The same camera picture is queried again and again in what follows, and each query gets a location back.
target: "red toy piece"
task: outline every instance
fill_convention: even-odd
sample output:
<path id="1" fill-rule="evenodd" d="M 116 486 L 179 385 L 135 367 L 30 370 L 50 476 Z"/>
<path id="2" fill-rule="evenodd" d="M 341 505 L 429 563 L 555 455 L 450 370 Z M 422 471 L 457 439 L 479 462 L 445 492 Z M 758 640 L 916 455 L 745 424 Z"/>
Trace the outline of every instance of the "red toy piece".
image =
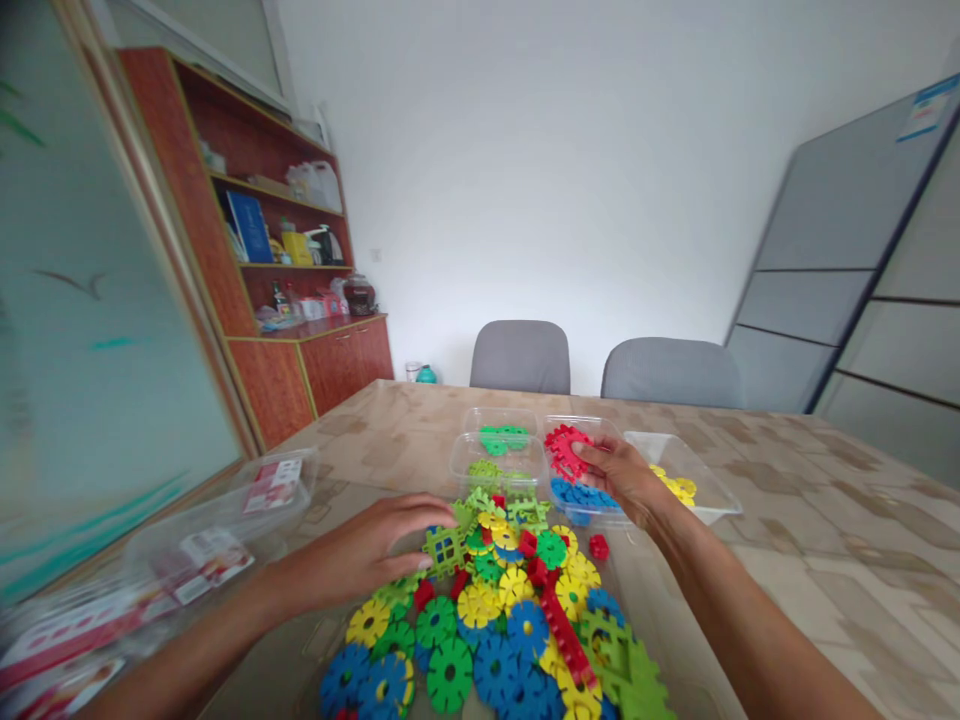
<path id="1" fill-rule="evenodd" d="M 457 598 L 460 597 L 460 593 L 463 592 L 463 589 L 467 586 L 467 583 L 470 581 L 470 573 L 466 570 L 457 569 L 457 575 L 453 579 L 453 590 L 450 591 L 450 599 L 454 602 L 457 601 Z"/>
<path id="2" fill-rule="evenodd" d="M 427 603 L 436 596 L 437 592 L 433 589 L 433 583 L 426 578 L 421 580 L 420 587 L 418 587 L 417 591 L 413 594 L 413 606 L 417 609 L 417 613 L 422 613 Z"/>
<path id="3" fill-rule="evenodd" d="M 540 607 L 543 608 L 543 614 L 547 618 L 550 632 L 557 639 L 557 649 L 563 656 L 563 661 L 567 664 L 570 675 L 573 676 L 573 682 L 577 685 L 583 683 L 587 687 L 596 687 L 597 676 L 593 674 L 590 660 L 583 652 L 580 638 L 577 637 L 573 625 L 570 624 L 566 613 L 560 607 L 557 593 L 552 587 L 544 590 L 543 597 L 540 598 Z"/>
<path id="4" fill-rule="evenodd" d="M 547 566 L 543 564 L 543 560 L 535 557 L 527 564 L 527 578 L 536 588 L 547 584 Z"/>
<path id="5" fill-rule="evenodd" d="M 606 560 L 610 557 L 610 546 L 603 535 L 594 535 L 590 538 L 590 554 L 597 560 Z"/>
<path id="6" fill-rule="evenodd" d="M 547 439 L 543 442 L 544 446 L 553 454 L 550 467 L 570 483 L 577 482 L 590 467 L 570 449 L 570 444 L 574 442 L 593 445 L 590 438 L 569 425 L 561 425 L 548 434 Z"/>
<path id="7" fill-rule="evenodd" d="M 524 530 L 520 535 L 520 544 L 517 550 L 523 553 L 528 560 L 537 554 L 537 536 L 529 530 Z"/>

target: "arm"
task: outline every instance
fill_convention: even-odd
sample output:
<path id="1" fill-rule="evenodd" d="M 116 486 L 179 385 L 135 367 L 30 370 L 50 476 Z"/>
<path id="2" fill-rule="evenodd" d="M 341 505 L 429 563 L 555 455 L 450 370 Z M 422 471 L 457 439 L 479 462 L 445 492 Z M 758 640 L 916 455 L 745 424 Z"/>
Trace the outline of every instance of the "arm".
<path id="1" fill-rule="evenodd" d="M 450 506 L 422 493 L 380 500 L 335 530 L 263 568 L 223 607 L 108 688 L 80 720 L 181 718 L 267 632 L 430 567 L 429 555 L 390 551 L 431 525 L 456 527 Z"/>
<path id="2" fill-rule="evenodd" d="M 663 553 L 747 716 L 753 720 L 880 720 L 873 705 L 674 497 L 629 443 L 577 444 L 586 480 L 609 492 Z"/>

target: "chair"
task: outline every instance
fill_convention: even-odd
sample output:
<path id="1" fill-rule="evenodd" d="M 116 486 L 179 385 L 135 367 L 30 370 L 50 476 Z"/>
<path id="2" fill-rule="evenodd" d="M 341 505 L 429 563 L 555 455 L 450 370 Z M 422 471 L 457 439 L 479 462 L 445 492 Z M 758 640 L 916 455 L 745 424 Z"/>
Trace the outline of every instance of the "chair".
<path id="1" fill-rule="evenodd" d="M 542 320 L 487 323 L 473 346 L 470 387 L 569 395 L 566 334 Z"/>
<path id="2" fill-rule="evenodd" d="M 600 396 L 620 400 L 743 408 L 740 371 L 714 343 L 634 338 L 617 345 L 603 368 Z"/>

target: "blue book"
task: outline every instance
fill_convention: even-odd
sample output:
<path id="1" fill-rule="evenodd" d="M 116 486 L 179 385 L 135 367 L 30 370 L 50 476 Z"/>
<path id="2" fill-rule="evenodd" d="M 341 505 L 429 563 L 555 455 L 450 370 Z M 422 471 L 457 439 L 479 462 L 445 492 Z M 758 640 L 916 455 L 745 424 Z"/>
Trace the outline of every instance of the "blue book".
<path id="1" fill-rule="evenodd" d="M 250 262 L 272 263 L 270 238 L 267 236 L 267 224 L 263 219 L 263 210 L 256 198 L 241 193 L 227 192 L 233 224 L 237 228 L 240 242 L 247 251 Z"/>

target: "table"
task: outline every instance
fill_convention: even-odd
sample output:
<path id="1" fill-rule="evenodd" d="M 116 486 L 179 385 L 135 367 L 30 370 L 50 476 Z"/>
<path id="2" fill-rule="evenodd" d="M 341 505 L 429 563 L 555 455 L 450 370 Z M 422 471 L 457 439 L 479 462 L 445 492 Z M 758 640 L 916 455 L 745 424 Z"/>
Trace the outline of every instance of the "table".
<path id="1" fill-rule="evenodd" d="M 377 381 L 277 448 L 323 461 L 288 543 L 390 492 L 456 493 L 449 451 L 475 406 L 678 435 L 743 504 L 714 532 L 817 647 L 890 718 L 960 717 L 960 493 L 816 417 Z M 744 717 L 659 551 L 636 530 L 613 547 L 632 563 L 641 636 L 678 716 Z M 304 688 L 343 632 L 318 617 L 264 638 L 204 717 L 311 717 Z"/>

